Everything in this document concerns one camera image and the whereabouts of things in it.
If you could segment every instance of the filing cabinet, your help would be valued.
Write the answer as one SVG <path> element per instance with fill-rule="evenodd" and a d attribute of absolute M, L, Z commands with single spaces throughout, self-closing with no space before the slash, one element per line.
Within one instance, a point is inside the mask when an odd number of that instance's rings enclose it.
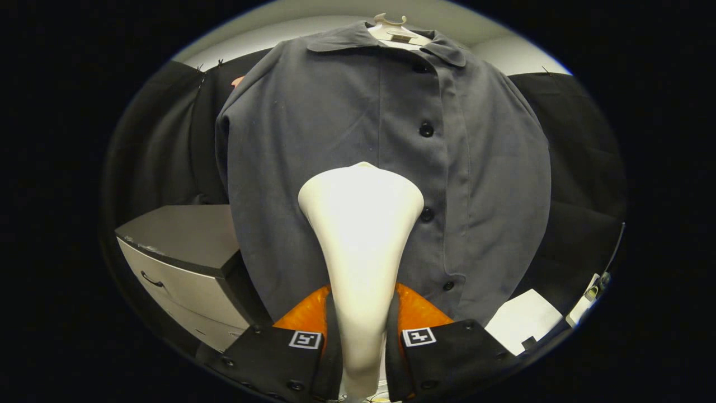
<path fill-rule="evenodd" d="M 165 206 L 115 230 L 135 277 L 177 323 L 224 351 L 272 321 L 254 289 L 228 205 Z"/>

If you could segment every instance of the gray coat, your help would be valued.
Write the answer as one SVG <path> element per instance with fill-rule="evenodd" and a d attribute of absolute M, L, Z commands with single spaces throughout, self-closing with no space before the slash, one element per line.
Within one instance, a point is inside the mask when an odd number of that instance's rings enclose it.
<path fill-rule="evenodd" d="M 545 232 L 548 141 L 494 66 L 437 31 L 416 31 L 433 41 L 406 50 L 371 26 L 279 43 L 223 106 L 216 156 L 244 261 L 274 320 L 328 284 L 298 192 L 314 175 L 367 161 L 425 198 L 397 280 L 484 326 Z"/>

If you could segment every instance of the black cloth backdrop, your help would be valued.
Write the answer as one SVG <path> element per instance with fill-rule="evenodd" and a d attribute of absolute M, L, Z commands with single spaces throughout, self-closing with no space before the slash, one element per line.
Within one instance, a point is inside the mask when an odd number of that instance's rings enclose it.
<path fill-rule="evenodd" d="M 151 300 L 124 261 L 114 228 L 170 204 L 227 204 L 216 168 L 216 116 L 270 49 L 206 72 L 169 62 L 135 96 L 116 127 L 102 184 L 105 255 L 120 289 L 147 326 L 193 355 L 196 340 Z M 512 297 L 534 288 L 566 315 L 594 273 L 604 271 L 627 209 L 627 181 L 605 117 L 570 75 L 509 77 L 550 142 L 552 205 L 537 254 Z"/>

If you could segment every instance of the coat collar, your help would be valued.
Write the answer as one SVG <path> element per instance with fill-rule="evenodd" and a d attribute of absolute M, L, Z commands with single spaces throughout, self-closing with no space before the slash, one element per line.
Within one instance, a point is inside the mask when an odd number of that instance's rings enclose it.
<path fill-rule="evenodd" d="M 368 32 L 375 27 L 369 22 L 355 22 L 347 27 L 333 29 L 308 37 L 308 49 L 313 52 L 331 52 L 355 47 L 387 47 Z M 414 29 L 413 32 L 432 39 L 432 42 L 420 48 L 457 67 L 465 66 L 465 55 L 459 46 L 438 31 Z"/>

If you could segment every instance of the hanger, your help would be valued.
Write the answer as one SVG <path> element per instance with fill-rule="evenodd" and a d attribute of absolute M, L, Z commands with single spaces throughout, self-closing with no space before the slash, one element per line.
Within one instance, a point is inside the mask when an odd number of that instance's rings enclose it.
<path fill-rule="evenodd" d="M 432 42 L 432 39 L 418 35 L 412 31 L 409 31 L 403 26 L 407 19 L 402 16 L 402 22 L 390 22 L 385 19 L 385 14 L 378 14 L 374 20 L 376 23 L 375 27 L 368 29 L 375 39 L 389 46 L 404 47 L 401 45 L 408 45 L 406 48 L 414 49 L 416 46 L 425 46 Z"/>

